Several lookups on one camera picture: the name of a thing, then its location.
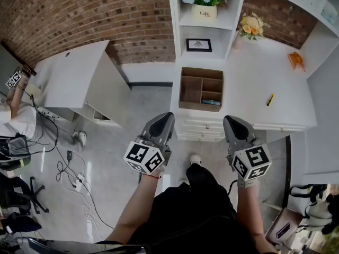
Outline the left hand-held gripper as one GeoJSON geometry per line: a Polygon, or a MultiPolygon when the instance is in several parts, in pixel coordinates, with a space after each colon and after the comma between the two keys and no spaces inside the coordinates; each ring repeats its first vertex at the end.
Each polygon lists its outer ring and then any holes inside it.
{"type": "Polygon", "coordinates": [[[153,174],[158,168],[167,166],[172,154],[167,143],[172,137],[174,124],[172,112],[160,114],[147,122],[124,154],[128,166],[142,174],[153,174]]]}

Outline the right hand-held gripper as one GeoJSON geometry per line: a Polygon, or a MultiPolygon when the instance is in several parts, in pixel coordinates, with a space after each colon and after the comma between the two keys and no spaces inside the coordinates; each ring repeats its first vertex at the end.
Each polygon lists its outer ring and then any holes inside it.
{"type": "Polygon", "coordinates": [[[229,145],[227,160],[232,170],[242,180],[264,176],[272,165],[272,158],[267,144],[256,137],[253,126],[231,115],[224,117],[223,126],[229,145]]]}

